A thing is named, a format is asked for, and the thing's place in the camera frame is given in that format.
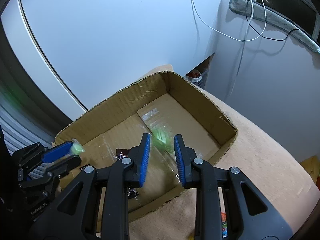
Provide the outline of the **pale green candy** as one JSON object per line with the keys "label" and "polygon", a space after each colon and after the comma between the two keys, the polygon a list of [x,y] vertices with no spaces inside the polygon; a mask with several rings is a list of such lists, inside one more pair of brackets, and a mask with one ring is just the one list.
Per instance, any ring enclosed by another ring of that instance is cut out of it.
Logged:
{"label": "pale green candy", "polygon": [[70,154],[80,155],[81,153],[84,153],[84,152],[85,152],[84,147],[76,139],[72,139]]}

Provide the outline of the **green snack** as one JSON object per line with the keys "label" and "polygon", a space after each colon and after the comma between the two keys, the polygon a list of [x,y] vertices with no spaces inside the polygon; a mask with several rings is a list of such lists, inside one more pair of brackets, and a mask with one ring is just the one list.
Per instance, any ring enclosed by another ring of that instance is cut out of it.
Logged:
{"label": "green snack", "polygon": [[157,128],[153,130],[152,143],[161,152],[167,154],[173,154],[174,152],[172,136],[164,129]]}

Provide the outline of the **brown cardboard box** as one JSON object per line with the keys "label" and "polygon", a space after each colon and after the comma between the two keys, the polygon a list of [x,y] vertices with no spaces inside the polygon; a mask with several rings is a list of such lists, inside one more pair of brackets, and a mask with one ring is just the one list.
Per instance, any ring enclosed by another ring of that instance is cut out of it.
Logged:
{"label": "brown cardboard box", "polygon": [[[199,87],[170,71],[149,75],[116,92],[80,116],[55,139],[59,145],[76,139],[85,152],[83,164],[112,165],[117,149],[137,146],[144,133],[161,128],[180,134],[198,157],[215,164],[237,136],[236,127]],[[129,201],[129,220],[157,210],[182,192],[175,154],[155,148],[151,141],[146,181]]]}

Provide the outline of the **grey window sill cloth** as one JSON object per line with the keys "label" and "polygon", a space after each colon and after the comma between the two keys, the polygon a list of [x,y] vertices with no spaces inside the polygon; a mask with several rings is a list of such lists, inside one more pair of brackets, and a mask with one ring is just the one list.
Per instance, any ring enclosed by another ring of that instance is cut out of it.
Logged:
{"label": "grey window sill cloth", "polygon": [[[262,5],[253,3],[253,19],[261,22],[265,21],[264,8]],[[230,0],[229,9],[239,15],[249,17],[251,15],[251,3],[247,0]],[[275,12],[266,9],[267,24],[274,26],[284,32],[289,33],[291,30],[295,30],[291,35],[297,39],[304,46],[309,48],[314,53],[319,53],[319,45],[311,38],[309,34],[298,28],[289,20],[283,18]]]}

